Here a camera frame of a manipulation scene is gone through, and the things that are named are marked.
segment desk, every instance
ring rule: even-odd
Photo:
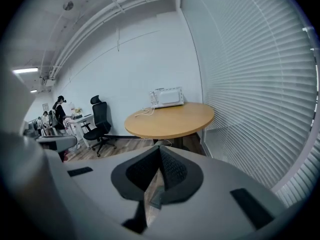
[[[90,148],[90,145],[88,143],[88,141],[84,138],[84,132],[82,131],[81,129],[81,124],[83,121],[85,120],[88,120],[88,119],[91,119],[94,115],[93,114],[89,114],[87,116],[83,116],[79,119],[76,119],[76,120],[69,120],[68,123],[71,124],[71,125],[76,125],[76,130],[78,131],[78,133],[80,134],[80,136],[82,137],[83,141],[84,141],[84,144],[87,146],[87,148]]]
[[[179,149],[183,147],[183,136],[205,128],[215,115],[210,106],[195,102],[156,108],[151,116],[135,116],[143,112],[140,110],[130,115],[124,122],[125,129],[144,139],[174,139],[175,146]]]

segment white blinds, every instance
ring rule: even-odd
[[[275,194],[287,206],[308,197],[317,183],[320,172],[320,133],[303,165]]]
[[[215,110],[214,158],[273,187],[299,156],[317,96],[315,58],[286,0],[182,0],[203,100]]]

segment ceiling light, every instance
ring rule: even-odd
[[[33,67],[33,68],[24,68],[24,69],[16,69],[13,71],[15,74],[21,74],[21,73],[28,73],[28,72],[37,72],[38,68]]]

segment chair armrest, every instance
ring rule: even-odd
[[[84,125],[81,125],[81,128],[86,127],[86,128],[88,129],[88,131],[90,132],[91,129],[90,129],[89,125],[90,125],[90,123],[87,122],[87,123],[85,123]]]

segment white microwave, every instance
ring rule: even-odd
[[[164,107],[173,107],[184,104],[184,96],[181,87],[159,88],[150,91],[151,107],[158,109]]]

